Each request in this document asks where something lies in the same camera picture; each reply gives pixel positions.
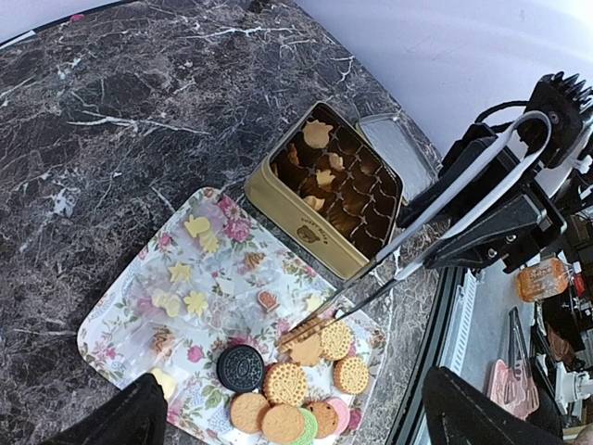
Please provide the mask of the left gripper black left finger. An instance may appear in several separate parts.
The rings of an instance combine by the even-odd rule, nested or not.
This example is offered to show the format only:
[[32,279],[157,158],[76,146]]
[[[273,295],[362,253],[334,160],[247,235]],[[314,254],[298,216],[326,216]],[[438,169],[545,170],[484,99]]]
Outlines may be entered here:
[[79,423],[45,444],[162,444],[168,403],[156,378],[144,373]]

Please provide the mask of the metal serving tongs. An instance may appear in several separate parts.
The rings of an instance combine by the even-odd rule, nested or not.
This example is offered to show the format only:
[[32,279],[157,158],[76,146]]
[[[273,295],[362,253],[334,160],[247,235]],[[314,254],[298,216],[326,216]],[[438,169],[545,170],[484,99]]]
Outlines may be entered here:
[[499,201],[512,187],[521,179],[524,173],[532,167],[534,162],[538,160],[541,153],[546,148],[551,135],[551,126],[549,118],[541,111],[532,110],[525,112],[522,116],[517,118],[511,125],[500,135],[500,137],[488,146],[485,151],[474,160],[468,169],[460,174],[460,176],[447,187],[447,189],[430,204],[427,209],[413,222],[407,229],[401,232],[393,239],[386,247],[382,248],[378,254],[373,257],[367,264],[360,268],[351,278],[341,285],[323,304],[302,320],[291,331],[286,333],[275,343],[277,348],[282,348],[288,345],[293,340],[305,340],[313,334],[320,332],[324,327],[329,326],[329,322],[320,321],[312,324],[310,321],[321,316],[325,311],[331,309],[336,302],[347,293],[348,290],[356,286],[360,280],[369,275],[379,264],[382,263],[390,254],[403,246],[411,237],[416,235],[426,224],[431,222],[434,217],[441,211],[450,201],[455,198],[470,182],[481,172],[488,164],[496,157],[496,155],[507,145],[511,139],[513,132],[515,132],[520,125],[527,121],[541,121],[546,129],[545,137],[541,147],[534,153],[524,156],[524,158],[496,185],[491,191],[487,193],[471,210],[469,210],[462,218],[455,224],[450,226],[447,231],[441,235],[432,245],[419,254],[413,261],[411,261],[402,271],[397,273],[393,278],[389,279],[385,284],[374,290],[369,296],[354,305],[350,310],[343,312],[336,321],[342,321],[348,316],[366,308],[369,304],[377,300],[383,294],[394,288],[398,283],[406,280],[412,273],[417,271],[430,257],[433,252],[440,247],[445,241],[460,235],[470,225],[475,223],[477,219],[489,210],[492,210],[497,201]]

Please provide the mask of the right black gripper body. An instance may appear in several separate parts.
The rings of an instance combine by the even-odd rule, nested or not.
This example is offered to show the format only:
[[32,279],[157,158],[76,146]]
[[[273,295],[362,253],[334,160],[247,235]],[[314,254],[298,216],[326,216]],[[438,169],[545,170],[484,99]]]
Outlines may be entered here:
[[[470,125],[463,137],[445,156],[436,182],[423,190],[399,212],[397,226],[409,227],[498,135],[485,123]],[[485,269],[504,262],[504,273],[513,273],[550,246],[566,230],[567,222],[536,182],[532,169],[524,172],[496,202],[486,204],[486,196],[507,179],[519,159],[503,148],[433,218],[457,224],[477,206],[484,210],[457,235],[437,244],[423,264],[428,269],[465,267]]]

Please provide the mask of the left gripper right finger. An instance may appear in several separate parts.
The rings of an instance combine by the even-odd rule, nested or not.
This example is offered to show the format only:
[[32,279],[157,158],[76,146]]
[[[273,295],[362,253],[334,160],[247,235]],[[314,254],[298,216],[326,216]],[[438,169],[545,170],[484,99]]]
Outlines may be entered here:
[[564,440],[503,410],[446,367],[430,368],[423,406],[433,444],[563,444]]

